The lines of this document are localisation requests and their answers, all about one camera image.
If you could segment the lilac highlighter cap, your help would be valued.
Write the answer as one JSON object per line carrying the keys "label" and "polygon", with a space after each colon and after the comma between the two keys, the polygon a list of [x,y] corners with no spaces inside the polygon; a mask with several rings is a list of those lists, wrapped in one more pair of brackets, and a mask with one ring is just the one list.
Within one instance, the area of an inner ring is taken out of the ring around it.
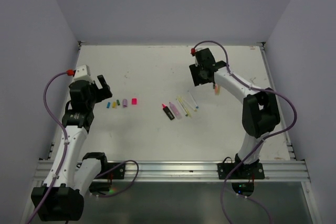
{"label": "lilac highlighter cap", "polygon": [[123,99],[122,100],[122,107],[123,108],[127,108],[128,107],[128,101],[127,101],[127,99]]}

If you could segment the orange clear pen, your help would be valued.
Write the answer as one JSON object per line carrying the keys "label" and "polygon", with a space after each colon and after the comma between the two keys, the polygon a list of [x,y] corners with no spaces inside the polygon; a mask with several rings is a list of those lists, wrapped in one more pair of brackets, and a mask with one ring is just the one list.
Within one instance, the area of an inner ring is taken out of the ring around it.
{"label": "orange clear pen", "polygon": [[215,84],[215,95],[219,95],[220,94],[220,89],[221,87],[217,84]]}

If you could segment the pink highlighter cap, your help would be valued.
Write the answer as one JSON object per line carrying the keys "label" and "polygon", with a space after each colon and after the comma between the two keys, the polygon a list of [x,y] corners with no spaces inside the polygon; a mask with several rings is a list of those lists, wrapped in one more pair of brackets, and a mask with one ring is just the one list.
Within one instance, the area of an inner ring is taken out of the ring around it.
{"label": "pink highlighter cap", "polygon": [[137,98],[132,98],[131,103],[132,103],[132,105],[137,105],[137,103],[138,103]]}

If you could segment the yellow clear pen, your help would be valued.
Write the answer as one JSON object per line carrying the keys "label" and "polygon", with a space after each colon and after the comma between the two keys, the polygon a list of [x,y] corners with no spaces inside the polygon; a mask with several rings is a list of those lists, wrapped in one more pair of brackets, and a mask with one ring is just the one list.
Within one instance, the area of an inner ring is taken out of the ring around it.
{"label": "yellow clear pen", "polygon": [[183,102],[182,98],[180,96],[177,97],[178,101],[180,102],[181,106],[183,107],[185,113],[187,114],[188,117],[192,117],[189,110],[187,109],[185,103]]}

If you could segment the white blue marker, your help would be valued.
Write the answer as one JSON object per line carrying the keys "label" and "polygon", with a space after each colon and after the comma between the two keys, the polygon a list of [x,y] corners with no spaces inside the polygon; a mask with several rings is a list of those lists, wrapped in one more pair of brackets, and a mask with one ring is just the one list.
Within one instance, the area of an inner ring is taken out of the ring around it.
{"label": "white blue marker", "polygon": [[187,92],[188,92],[189,96],[191,97],[191,99],[192,99],[192,101],[193,101],[193,103],[194,103],[195,109],[198,109],[199,106],[198,106],[196,100],[194,99],[192,93],[191,93],[189,90],[188,90]]}

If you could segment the white green marker body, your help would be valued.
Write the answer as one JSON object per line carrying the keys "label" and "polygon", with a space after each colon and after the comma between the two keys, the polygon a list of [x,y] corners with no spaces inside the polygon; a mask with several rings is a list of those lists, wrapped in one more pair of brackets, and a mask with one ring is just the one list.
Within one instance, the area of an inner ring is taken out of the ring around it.
{"label": "white green marker body", "polygon": [[177,101],[177,104],[178,104],[179,108],[181,109],[181,113],[182,113],[184,116],[188,117],[188,113],[185,111],[185,109],[184,109],[184,107],[182,106],[181,102],[180,102],[178,99],[176,99],[176,101]]}

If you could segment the lilac highlighter body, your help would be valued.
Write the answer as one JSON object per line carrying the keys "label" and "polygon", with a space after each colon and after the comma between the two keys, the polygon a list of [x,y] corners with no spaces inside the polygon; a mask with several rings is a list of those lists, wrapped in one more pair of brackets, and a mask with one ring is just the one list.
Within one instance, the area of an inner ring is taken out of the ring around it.
{"label": "lilac highlighter body", "polygon": [[169,106],[170,106],[170,109],[172,110],[174,116],[177,119],[181,119],[182,116],[181,116],[180,112],[178,111],[177,107],[172,102],[169,102]]}

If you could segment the black pink highlighter body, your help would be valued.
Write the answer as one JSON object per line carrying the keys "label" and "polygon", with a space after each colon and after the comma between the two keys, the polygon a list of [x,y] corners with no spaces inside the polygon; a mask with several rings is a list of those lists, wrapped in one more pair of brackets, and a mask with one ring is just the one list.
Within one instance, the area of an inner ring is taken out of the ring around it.
{"label": "black pink highlighter body", "polygon": [[174,114],[171,112],[171,110],[165,105],[162,103],[162,110],[164,111],[164,113],[167,115],[167,117],[170,119],[170,120],[173,120],[175,119],[175,116]]}

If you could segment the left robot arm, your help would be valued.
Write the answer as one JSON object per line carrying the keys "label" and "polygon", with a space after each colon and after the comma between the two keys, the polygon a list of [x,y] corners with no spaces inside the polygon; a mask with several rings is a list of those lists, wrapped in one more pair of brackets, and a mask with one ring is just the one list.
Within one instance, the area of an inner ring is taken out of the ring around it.
{"label": "left robot arm", "polygon": [[57,124],[62,129],[59,148],[49,174],[41,186],[33,188],[31,200],[35,216],[41,221],[78,221],[83,213],[84,197],[95,177],[104,178],[109,165],[104,153],[91,153],[77,169],[81,148],[94,119],[97,103],[112,97],[104,76],[99,75],[101,87],[89,77],[74,78],[69,85],[70,100]]}

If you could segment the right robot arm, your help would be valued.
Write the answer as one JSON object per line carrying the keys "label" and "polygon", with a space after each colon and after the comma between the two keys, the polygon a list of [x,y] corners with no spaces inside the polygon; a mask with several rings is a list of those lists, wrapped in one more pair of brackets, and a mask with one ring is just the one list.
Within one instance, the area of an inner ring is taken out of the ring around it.
{"label": "right robot arm", "polygon": [[231,179],[248,179],[261,168],[259,154],[268,136],[280,123],[277,100],[272,89],[262,90],[235,75],[224,61],[215,61],[210,49],[191,49],[195,63],[189,66],[195,86],[213,83],[225,88],[243,106],[241,122],[245,130],[242,146],[233,163],[223,163]]}

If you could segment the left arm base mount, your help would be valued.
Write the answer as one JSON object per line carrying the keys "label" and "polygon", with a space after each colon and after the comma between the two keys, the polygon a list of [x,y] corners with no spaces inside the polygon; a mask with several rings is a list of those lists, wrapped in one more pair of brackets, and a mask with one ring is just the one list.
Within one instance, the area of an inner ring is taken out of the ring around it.
{"label": "left arm base mount", "polygon": [[126,161],[107,163],[99,174],[100,163],[84,161],[82,167],[75,174],[75,189],[78,189],[84,195],[96,176],[98,178],[106,177],[109,185],[111,185],[113,179],[124,179],[125,164]]}

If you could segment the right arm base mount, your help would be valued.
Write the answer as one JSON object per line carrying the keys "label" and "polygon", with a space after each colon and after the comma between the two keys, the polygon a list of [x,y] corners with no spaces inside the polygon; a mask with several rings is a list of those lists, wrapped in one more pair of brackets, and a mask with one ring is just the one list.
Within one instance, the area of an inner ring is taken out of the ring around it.
{"label": "right arm base mount", "polygon": [[[217,163],[218,178],[224,180],[231,170],[235,169],[239,162],[240,159],[236,154],[234,160],[230,157],[226,157],[222,162]],[[247,180],[247,182],[232,183],[232,189],[239,195],[249,197],[254,192],[255,180],[265,179],[263,165],[259,159],[252,164],[242,164],[231,174],[229,179]]]}

